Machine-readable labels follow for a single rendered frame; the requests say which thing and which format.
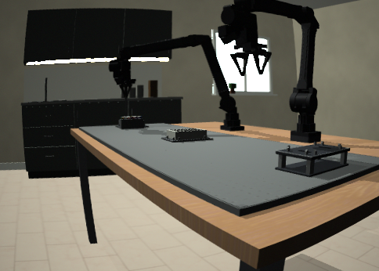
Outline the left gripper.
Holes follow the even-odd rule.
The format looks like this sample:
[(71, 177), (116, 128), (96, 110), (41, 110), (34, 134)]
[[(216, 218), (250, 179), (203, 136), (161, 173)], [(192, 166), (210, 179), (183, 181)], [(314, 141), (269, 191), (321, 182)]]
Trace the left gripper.
[[(256, 29), (256, 31), (255, 31), (255, 40), (258, 43), (258, 29)], [(258, 70), (258, 74), (263, 75), (263, 73), (265, 71), (265, 67), (266, 67), (272, 53), (267, 52), (267, 44), (262, 44), (262, 43), (257, 44), (256, 42), (248, 42), (248, 43), (243, 43), (243, 44), (233, 46), (233, 49), (237, 49), (237, 50), (242, 49), (242, 52), (230, 53), (230, 57), (232, 58), (233, 62), (235, 63), (236, 68), (240, 73), (240, 76), (245, 75), (245, 72), (247, 69), (247, 63), (249, 60), (249, 55), (251, 55), (251, 54), (254, 57), (255, 65), (256, 65), (257, 70)], [(257, 49), (255, 49), (255, 48), (257, 48)], [(262, 64), (262, 67), (260, 67), (259, 56), (265, 57), (263, 64)], [(243, 61), (243, 70), (241, 70), (237, 58), (244, 60)]]

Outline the grey curved work surface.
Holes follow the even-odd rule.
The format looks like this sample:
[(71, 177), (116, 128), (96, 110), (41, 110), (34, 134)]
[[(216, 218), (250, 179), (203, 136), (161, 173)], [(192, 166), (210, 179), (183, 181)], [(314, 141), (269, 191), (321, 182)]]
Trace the grey curved work surface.
[(211, 140), (173, 143), (161, 137), (166, 137), (167, 130), (188, 127), (145, 125), (149, 127), (122, 130), (148, 142), (103, 128), (79, 129), (148, 172), (239, 217), (308, 197), (379, 170), (379, 157), (348, 153), (348, 166), (307, 177), (275, 169), (279, 157), (276, 150), (301, 145), (246, 136), (236, 139), (240, 135), (212, 131), (207, 131)]

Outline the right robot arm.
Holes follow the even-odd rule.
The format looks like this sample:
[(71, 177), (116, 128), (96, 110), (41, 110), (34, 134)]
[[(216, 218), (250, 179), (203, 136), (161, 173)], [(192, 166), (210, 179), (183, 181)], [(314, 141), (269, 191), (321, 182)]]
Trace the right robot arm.
[(121, 58), (110, 60), (109, 71), (114, 72), (115, 81), (131, 79), (131, 61), (129, 61), (131, 59), (131, 56), (140, 56), (147, 53), (160, 52), (169, 49), (186, 48), (188, 46), (195, 47), (202, 43), (201, 46), (204, 50), (205, 56), (207, 57), (208, 65), (211, 68), (211, 73), (215, 80), (218, 94), (222, 98), (220, 100), (219, 109), (227, 112), (226, 119), (224, 120), (224, 125), (220, 125), (220, 128), (227, 130), (244, 129), (244, 126), (239, 126), (240, 119), (239, 114), (236, 113), (236, 101), (234, 102), (234, 100), (231, 99), (232, 96), (230, 97), (229, 95), (230, 91), (228, 91), (228, 85), (222, 72), (222, 68), (219, 64), (218, 57), (216, 56), (214, 47), (211, 44), (211, 39), (209, 38), (209, 35), (193, 34), (187, 37), (173, 38), (144, 45), (124, 47), (120, 50)]

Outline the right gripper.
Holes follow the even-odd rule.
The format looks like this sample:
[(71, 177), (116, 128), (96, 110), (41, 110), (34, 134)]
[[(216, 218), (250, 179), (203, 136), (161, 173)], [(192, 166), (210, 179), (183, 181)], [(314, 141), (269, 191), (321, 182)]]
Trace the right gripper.
[[(129, 94), (129, 91), (132, 87), (132, 84), (135, 84), (135, 82), (136, 82), (136, 79), (127, 79), (127, 80), (118, 81), (116, 83), (117, 83), (117, 85), (120, 86), (121, 91), (124, 94), (124, 97), (128, 97), (128, 94)], [(124, 90), (124, 87), (125, 87), (125, 90)], [(128, 92), (127, 92), (127, 90), (128, 90)]]

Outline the white grid rack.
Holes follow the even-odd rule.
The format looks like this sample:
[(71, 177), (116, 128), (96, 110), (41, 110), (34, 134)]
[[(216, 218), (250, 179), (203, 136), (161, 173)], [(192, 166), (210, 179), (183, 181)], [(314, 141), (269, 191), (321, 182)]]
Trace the white grid rack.
[(169, 139), (175, 137), (175, 140), (180, 139), (203, 139), (207, 138), (207, 130), (200, 128), (186, 128), (186, 129), (171, 129), (167, 130), (167, 136)]

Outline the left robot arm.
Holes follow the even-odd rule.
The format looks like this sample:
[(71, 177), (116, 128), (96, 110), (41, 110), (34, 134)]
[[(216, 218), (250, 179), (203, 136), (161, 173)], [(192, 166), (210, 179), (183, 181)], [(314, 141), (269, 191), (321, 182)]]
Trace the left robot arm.
[(315, 38), (319, 23), (314, 16), (313, 9), (278, 0), (234, 0), (234, 4), (223, 6), (221, 19), (227, 25), (218, 27), (218, 37), (223, 45), (228, 45), (233, 41), (235, 41), (235, 45), (256, 42), (257, 17), (252, 12), (285, 15), (300, 23), (302, 29), (300, 74), (297, 88), (293, 88), (290, 97), (291, 110), (300, 115), (298, 115), (298, 131), (291, 131), (291, 135), (321, 136), (321, 132), (316, 131), (316, 123), (314, 124), (318, 100), (317, 90), (312, 86), (312, 76)]

